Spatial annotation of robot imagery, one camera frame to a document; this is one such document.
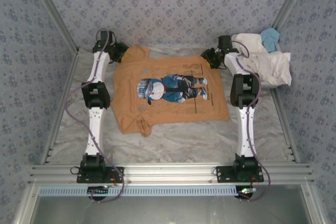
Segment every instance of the crumpled white towel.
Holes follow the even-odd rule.
[[[233,35],[232,40],[239,41],[247,47],[250,58],[244,58],[244,63],[259,74],[262,82],[277,86],[282,84],[290,86],[292,77],[289,72],[289,52],[276,51],[269,54],[261,43],[260,34]],[[243,46],[237,43],[233,43],[233,46],[240,53],[247,55]]]

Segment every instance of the blue patterned wall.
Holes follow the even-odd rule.
[[[77,46],[99,28],[127,44],[203,45],[222,34],[261,32],[284,0],[53,0]]]
[[[292,86],[280,88],[303,162],[311,162],[336,223],[336,1],[298,0],[280,30],[291,52]]]
[[[29,164],[40,162],[70,51],[40,0],[0,0],[0,223],[10,223]]]

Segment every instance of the cartoon cap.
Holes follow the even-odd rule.
[[[144,98],[147,100],[147,103],[149,105],[151,105],[151,101],[149,99],[149,96],[150,94],[152,93],[153,91],[153,83],[151,82],[152,79],[142,79],[138,86],[136,87],[137,89],[137,93],[138,93],[138,96],[140,98]]]

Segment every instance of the patterned wallpaper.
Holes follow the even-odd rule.
[[[292,86],[280,88],[303,162],[311,162],[336,223],[336,1],[298,0],[280,30],[290,51]]]
[[[218,43],[222,34],[259,33],[284,0],[53,0],[77,46],[95,42],[99,28],[142,45]]]
[[[40,162],[72,59],[40,0],[0,0],[0,223]]]

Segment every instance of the purple cable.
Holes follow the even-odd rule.
[[[259,76],[258,76],[256,73],[254,73],[254,72],[252,72],[252,71],[249,71],[249,70],[245,69],[245,68],[242,66],[242,64],[240,64],[240,62],[239,62],[239,60],[238,60],[238,57],[236,58],[236,61],[237,61],[237,64],[240,66],[240,68],[241,68],[243,71],[252,74],[255,78],[257,78],[258,83],[259,83],[259,89],[258,89],[258,93],[257,93],[256,97],[255,97],[255,98],[253,99],[253,101],[251,101],[251,103],[247,106],[247,112],[246,112],[246,114],[249,114],[249,110],[250,110],[251,106],[252,106],[253,104],[255,104],[255,103],[258,101],[259,97],[260,97],[260,94],[261,94],[261,80],[260,80]],[[264,197],[267,195],[268,190],[269,190],[270,185],[271,185],[271,178],[270,178],[270,176],[269,176],[268,171],[267,171],[266,168],[262,165],[262,163],[260,162],[260,160],[259,160],[259,158],[258,158],[256,152],[255,152],[254,149],[253,149],[253,146],[252,146],[252,143],[251,143],[251,137],[250,137],[250,130],[249,130],[249,116],[247,116],[246,124],[247,124],[247,138],[248,138],[247,140],[248,140],[248,144],[249,144],[249,146],[250,146],[250,148],[251,148],[251,151],[252,151],[252,153],[253,153],[254,158],[256,159],[256,161],[258,162],[258,164],[260,165],[260,167],[261,167],[262,169],[264,169],[264,171],[266,172],[267,177],[268,177],[268,185],[267,185],[267,189],[266,189],[266,191],[265,191],[263,194],[261,194],[260,196],[258,196],[258,197],[255,198],[255,199],[247,199],[247,200],[243,199],[244,201],[251,201],[251,202],[252,202],[252,201],[260,200],[260,199],[264,198]]]
[[[98,33],[99,33],[100,31],[102,31],[102,30],[107,30],[107,29],[100,29],[100,30],[96,33],[96,39],[97,39],[97,35],[98,35]],[[95,80],[95,78],[96,78],[96,74],[97,74],[97,71],[98,71],[98,62],[99,62],[100,57],[101,57],[102,53],[104,52],[104,50],[105,50],[105,48],[106,48],[106,46],[107,46],[107,44],[108,44],[108,41],[109,41],[109,33],[107,33],[107,39],[106,39],[106,42],[105,42],[103,48],[101,49],[101,51],[100,51],[100,53],[99,53],[99,56],[98,56],[98,59],[97,59],[97,64],[96,64],[96,68],[94,69],[94,74],[93,74],[93,78],[92,78],[92,80],[88,81],[87,83],[83,84],[82,86],[80,86],[80,87],[74,89],[73,91],[71,91],[71,92],[68,94],[68,96],[67,96],[67,98],[66,98],[66,102],[65,102],[65,111],[68,113],[68,115],[69,115],[72,119],[74,119],[76,122],[82,124],[82,125],[87,129],[87,131],[89,132],[89,134],[90,134],[90,136],[91,136],[91,139],[92,139],[93,143],[95,144],[95,146],[96,146],[98,152],[100,153],[100,155],[101,155],[105,160],[107,160],[107,162],[108,162],[108,163],[109,163],[109,164],[110,164],[110,165],[117,171],[117,173],[119,174],[119,176],[121,177],[121,180],[122,180],[122,187],[121,187],[120,192],[118,193],[118,195],[116,195],[115,197],[113,197],[113,198],[111,198],[111,199],[108,199],[108,200],[101,200],[101,201],[94,200],[93,195],[96,193],[96,190],[93,190],[93,191],[91,192],[90,198],[91,198],[92,202],[95,202],[95,203],[108,203],[108,202],[114,201],[114,200],[116,200],[116,199],[119,199],[119,198],[121,197],[121,195],[122,195],[122,193],[123,193],[123,191],[124,191],[124,187],[125,187],[124,177],[123,177],[123,174],[122,174],[122,173],[118,170],[118,168],[114,165],[114,163],[113,163],[112,161],[110,161],[109,158],[105,155],[105,153],[99,148],[99,145],[98,145],[98,143],[96,142],[96,138],[95,138],[95,136],[93,135],[92,131],[90,130],[90,127],[89,127],[85,122],[83,122],[83,121],[77,119],[74,115],[72,115],[72,114],[70,113],[70,111],[69,111],[69,104],[68,104],[68,103],[69,103],[69,99],[70,99],[70,97],[73,96],[76,92],[78,92],[78,90],[80,90],[80,89],[86,87],[87,85],[91,84],[91,83]]]

